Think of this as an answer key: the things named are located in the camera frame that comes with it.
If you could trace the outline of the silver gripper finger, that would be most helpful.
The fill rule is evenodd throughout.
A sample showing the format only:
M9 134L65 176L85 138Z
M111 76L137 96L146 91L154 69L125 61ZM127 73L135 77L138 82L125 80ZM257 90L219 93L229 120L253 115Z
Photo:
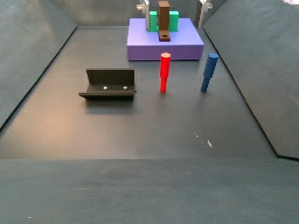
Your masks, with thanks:
M137 9L145 13L145 19L146 19L146 29L150 30L151 28L151 21L150 21L150 0L139 0L139 5L137 6Z
M199 25L198 27L202 28L205 14L213 9L211 0L199 0L201 3L201 13L199 13Z

